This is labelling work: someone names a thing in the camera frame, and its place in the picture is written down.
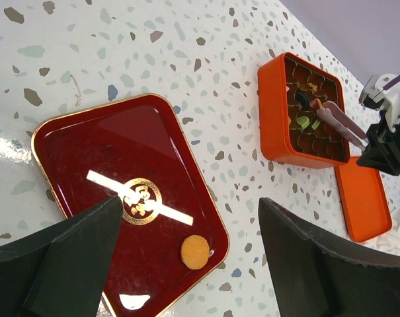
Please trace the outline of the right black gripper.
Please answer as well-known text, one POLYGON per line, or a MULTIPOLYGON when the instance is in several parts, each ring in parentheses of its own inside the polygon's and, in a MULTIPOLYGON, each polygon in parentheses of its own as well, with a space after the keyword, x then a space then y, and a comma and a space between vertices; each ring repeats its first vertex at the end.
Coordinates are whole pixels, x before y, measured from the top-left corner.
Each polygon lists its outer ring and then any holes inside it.
POLYGON ((357 159, 358 166, 373 168, 392 176, 400 175, 400 142, 384 127, 368 129, 368 145, 357 159))

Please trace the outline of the black cookie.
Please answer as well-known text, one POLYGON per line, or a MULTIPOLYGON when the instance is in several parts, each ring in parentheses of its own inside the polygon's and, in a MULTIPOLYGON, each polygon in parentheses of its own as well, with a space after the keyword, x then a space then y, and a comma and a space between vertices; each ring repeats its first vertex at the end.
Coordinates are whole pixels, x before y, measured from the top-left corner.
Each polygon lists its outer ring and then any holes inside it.
POLYGON ((304 91, 302 91, 302 90, 297 90, 297 91, 295 92, 295 94, 294 94, 294 98, 295 98, 296 101, 299 102, 300 106, 301 106, 304 110, 309 109, 309 107, 310 107, 310 100, 309 100, 308 95, 307 95, 304 91))

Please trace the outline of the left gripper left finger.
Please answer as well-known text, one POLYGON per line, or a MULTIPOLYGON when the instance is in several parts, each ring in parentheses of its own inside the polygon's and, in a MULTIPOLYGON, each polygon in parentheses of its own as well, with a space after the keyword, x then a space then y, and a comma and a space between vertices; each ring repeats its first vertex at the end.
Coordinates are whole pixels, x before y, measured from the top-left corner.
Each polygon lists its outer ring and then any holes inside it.
POLYGON ((0 316, 96 316, 121 222, 114 196, 0 246, 0 316))

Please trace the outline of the orange flower cookie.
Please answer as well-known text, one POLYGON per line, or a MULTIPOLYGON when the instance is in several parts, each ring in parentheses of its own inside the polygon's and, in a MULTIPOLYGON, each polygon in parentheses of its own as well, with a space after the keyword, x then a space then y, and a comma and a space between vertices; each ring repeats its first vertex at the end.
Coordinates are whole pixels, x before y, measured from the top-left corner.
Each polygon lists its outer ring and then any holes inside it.
POLYGON ((314 85, 313 83, 308 83, 308 85, 313 92, 317 92, 317 85, 314 85))

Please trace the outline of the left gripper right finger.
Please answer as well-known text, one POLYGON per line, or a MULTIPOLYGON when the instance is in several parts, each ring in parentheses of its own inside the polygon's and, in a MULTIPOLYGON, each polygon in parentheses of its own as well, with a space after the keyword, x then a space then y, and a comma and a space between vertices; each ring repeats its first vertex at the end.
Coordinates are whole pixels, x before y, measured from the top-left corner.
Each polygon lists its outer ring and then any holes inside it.
POLYGON ((262 197, 259 225, 281 316, 400 316, 400 256, 367 248, 262 197))

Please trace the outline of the green cookie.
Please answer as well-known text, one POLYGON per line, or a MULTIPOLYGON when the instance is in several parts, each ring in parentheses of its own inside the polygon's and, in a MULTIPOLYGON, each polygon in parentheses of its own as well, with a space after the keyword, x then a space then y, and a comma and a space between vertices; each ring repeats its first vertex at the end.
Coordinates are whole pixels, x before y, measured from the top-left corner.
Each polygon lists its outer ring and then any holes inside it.
POLYGON ((313 130, 316 130, 316 129, 319 127, 319 125, 320 125, 320 121, 315 120, 315 121, 311 124, 311 128, 312 128, 313 130))
POLYGON ((302 128, 306 129, 310 125, 310 120, 307 116, 299 116, 296 118, 296 123, 302 128))

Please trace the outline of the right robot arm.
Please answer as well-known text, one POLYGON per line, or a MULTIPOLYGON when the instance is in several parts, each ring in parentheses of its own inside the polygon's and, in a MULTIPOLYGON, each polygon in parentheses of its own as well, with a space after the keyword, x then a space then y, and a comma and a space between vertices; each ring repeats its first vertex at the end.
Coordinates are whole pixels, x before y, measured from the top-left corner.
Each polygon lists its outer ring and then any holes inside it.
POLYGON ((378 123, 372 124, 366 135, 368 145, 357 159, 358 166, 373 168, 392 176, 400 175, 400 116, 399 124, 391 132, 385 119, 386 111, 381 112, 378 123))

